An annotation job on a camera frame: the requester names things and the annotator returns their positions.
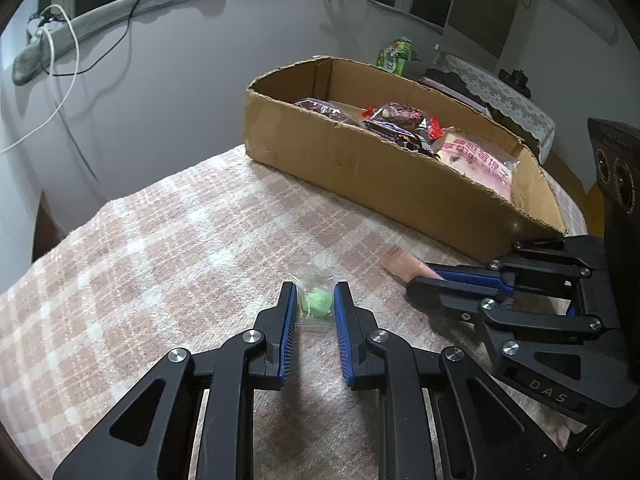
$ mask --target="snack package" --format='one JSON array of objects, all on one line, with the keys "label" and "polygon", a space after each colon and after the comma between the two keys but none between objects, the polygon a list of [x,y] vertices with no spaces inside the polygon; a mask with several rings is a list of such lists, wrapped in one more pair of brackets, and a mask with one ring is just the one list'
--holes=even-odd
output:
[{"label": "snack package", "polygon": [[379,108],[371,107],[365,110],[365,114],[370,114],[371,119],[388,121],[410,132],[414,131],[424,120],[424,115],[420,110],[400,103],[387,103]]},{"label": "snack package", "polygon": [[411,40],[398,38],[378,54],[376,66],[392,74],[402,75],[405,62],[411,57]]},{"label": "snack package", "polygon": [[396,143],[401,148],[406,148],[412,152],[420,152],[423,155],[437,157],[431,149],[431,143],[427,138],[416,132],[403,130],[400,126],[387,121],[376,119],[366,119],[362,125],[369,130],[378,134],[380,137]]},{"label": "snack package", "polygon": [[518,161],[500,148],[456,128],[444,128],[443,133],[432,146],[440,160],[511,201],[511,182]]},{"label": "snack package", "polygon": [[289,278],[298,289],[297,325],[326,332],[334,320],[334,274],[317,267],[289,267]]},{"label": "snack package", "polygon": [[440,122],[420,110],[399,103],[372,106],[362,114],[363,126],[398,146],[425,155],[437,156],[431,144],[442,136]]},{"label": "snack package", "polygon": [[314,97],[307,97],[305,99],[300,99],[300,101],[294,103],[296,106],[300,108],[304,108],[305,110],[311,110],[312,112],[317,112],[325,117],[329,117],[334,121],[338,121],[339,123],[351,124],[352,126],[360,126],[356,121],[351,119],[351,116],[347,112],[343,112],[340,108],[335,105],[328,103],[327,101],[321,101],[320,99],[315,99]]}]

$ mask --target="red snack wrapper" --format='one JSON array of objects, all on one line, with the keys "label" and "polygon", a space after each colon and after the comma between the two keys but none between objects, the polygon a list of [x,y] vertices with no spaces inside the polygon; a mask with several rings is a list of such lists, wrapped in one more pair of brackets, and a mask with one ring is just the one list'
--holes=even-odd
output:
[{"label": "red snack wrapper", "polygon": [[378,134],[380,137],[396,143],[401,148],[407,148],[412,152],[418,151],[423,155],[429,155],[437,158],[430,147],[430,142],[424,139],[417,132],[408,132],[400,126],[386,121],[376,119],[368,119],[363,122],[363,126],[367,130]]},{"label": "red snack wrapper", "polygon": [[396,124],[403,130],[409,132],[414,131],[424,119],[424,115],[420,110],[401,105],[400,103],[387,103],[379,108],[368,108],[363,116],[365,118]]},{"label": "red snack wrapper", "polygon": [[430,144],[444,135],[437,117],[429,117],[422,120],[415,132],[421,137],[429,139]]}]

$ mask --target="green candy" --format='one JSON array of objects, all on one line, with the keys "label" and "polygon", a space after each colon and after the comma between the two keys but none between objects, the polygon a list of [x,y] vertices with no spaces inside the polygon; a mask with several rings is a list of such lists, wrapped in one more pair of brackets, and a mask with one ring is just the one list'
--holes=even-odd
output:
[{"label": "green candy", "polygon": [[319,287],[312,288],[305,294],[305,312],[313,317],[324,317],[331,313],[334,298],[328,292]]}]

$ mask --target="silver bolt head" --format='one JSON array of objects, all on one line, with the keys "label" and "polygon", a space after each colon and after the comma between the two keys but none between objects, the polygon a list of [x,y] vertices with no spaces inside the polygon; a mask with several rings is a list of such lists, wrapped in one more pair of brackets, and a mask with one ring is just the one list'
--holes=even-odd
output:
[{"label": "silver bolt head", "polygon": [[462,361],[465,353],[457,346],[450,346],[444,349],[444,357],[449,361]]},{"label": "silver bolt head", "polygon": [[520,345],[515,341],[506,341],[504,345],[502,345],[502,352],[507,355],[516,355],[520,350]]},{"label": "silver bolt head", "polygon": [[484,300],[480,302],[480,306],[485,310],[491,310],[495,306],[495,300],[492,300],[492,298],[484,298]]},{"label": "silver bolt head", "polygon": [[260,339],[262,339],[262,332],[254,330],[253,328],[242,334],[242,341],[245,343],[255,343],[256,341],[260,341]]},{"label": "silver bolt head", "polygon": [[372,338],[373,341],[375,341],[376,343],[383,343],[387,339],[389,339],[389,332],[387,332],[386,330],[377,328],[369,334],[369,337]]},{"label": "silver bolt head", "polygon": [[179,363],[180,361],[184,361],[187,355],[189,355],[189,353],[184,348],[174,348],[173,350],[169,350],[166,356],[172,363]]}]

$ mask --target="checkered tablecloth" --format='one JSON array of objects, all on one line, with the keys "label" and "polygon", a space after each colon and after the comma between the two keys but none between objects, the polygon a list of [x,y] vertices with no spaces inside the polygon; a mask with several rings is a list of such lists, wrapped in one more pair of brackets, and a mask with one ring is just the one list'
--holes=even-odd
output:
[{"label": "checkered tablecloth", "polygon": [[[556,186],[572,234],[584,220]],[[62,458],[168,350],[200,352],[273,306],[287,266],[334,269],[356,304],[412,345],[462,347],[471,326],[406,302],[380,268],[399,244],[424,260],[468,258],[349,200],[254,163],[239,146],[108,203],[0,296],[0,420],[49,479]],[[340,374],[335,332],[296,335],[294,372],[255,397],[257,479],[377,477],[373,392]],[[512,394],[559,443],[564,419]]]}]

